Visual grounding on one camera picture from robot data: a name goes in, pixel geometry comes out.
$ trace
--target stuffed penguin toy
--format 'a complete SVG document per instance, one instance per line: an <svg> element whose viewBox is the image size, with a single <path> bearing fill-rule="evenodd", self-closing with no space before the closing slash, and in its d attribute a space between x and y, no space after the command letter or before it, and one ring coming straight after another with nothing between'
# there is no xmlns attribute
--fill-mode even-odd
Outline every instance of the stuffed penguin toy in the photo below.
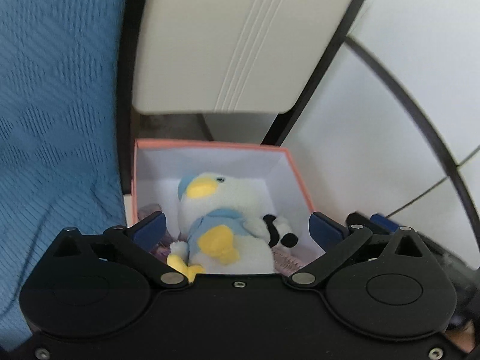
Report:
<svg viewBox="0 0 480 360"><path fill-rule="evenodd" d="M169 266L189 281L197 273L275 272L268 243L245 227L261 215L255 190L246 180L214 173L188 176L180 181L178 199L180 238L186 241L170 245Z"/></svg>

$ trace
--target white wall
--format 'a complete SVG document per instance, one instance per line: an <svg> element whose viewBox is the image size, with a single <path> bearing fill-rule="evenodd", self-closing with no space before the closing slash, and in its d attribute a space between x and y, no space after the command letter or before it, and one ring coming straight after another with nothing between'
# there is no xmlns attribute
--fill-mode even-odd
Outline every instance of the white wall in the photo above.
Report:
<svg viewBox="0 0 480 360"><path fill-rule="evenodd" d="M480 0L367 0L351 33L407 87L459 163L480 144L479 6ZM346 47L284 145L317 208L340 222L354 210L388 214L445 176L408 115ZM462 168L477 206L479 161ZM449 181L394 218L480 265Z"/></svg>

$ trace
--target blue textured cloth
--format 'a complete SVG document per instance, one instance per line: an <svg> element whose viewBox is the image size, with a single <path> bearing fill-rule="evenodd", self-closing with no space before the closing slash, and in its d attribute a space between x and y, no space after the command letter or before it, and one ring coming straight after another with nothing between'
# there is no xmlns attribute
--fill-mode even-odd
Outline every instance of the blue textured cloth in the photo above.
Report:
<svg viewBox="0 0 480 360"><path fill-rule="evenodd" d="M58 232L123 224L115 88L125 0L0 0L0 345Z"/></svg>

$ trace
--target yellow foot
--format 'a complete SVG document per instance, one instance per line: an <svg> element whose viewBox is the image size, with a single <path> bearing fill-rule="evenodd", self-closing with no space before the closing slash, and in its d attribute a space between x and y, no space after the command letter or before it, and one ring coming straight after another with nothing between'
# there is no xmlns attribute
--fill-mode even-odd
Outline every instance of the yellow foot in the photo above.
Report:
<svg viewBox="0 0 480 360"><path fill-rule="evenodd" d="M187 276L190 283L195 280L197 274L205 273L205 269L201 265L187 266L187 264L185 264L185 262L176 254L170 254L166 258L166 263L169 267L172 267L182 275Z"/></svg>
<svg viewBox="0 0 480 360"><path fill-rule="evenodd" d="M233 247L233 231L225 225L215 226L198 238L200 250L225 266L240 259L238 250Z"/></svg>

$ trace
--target penguin beak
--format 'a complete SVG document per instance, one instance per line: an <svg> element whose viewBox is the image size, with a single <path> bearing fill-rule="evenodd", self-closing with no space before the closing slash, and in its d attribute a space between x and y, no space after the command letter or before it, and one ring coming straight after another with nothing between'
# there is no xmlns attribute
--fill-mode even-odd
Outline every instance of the penguin beak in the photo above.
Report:
<svg viewBox="0 0 480 360"><path fill-rule="evenodd" d="M192 181L186 190L186 195L191 199L204 198L213 195L218 188L216 180L210 177L199 177Z"/></svg>

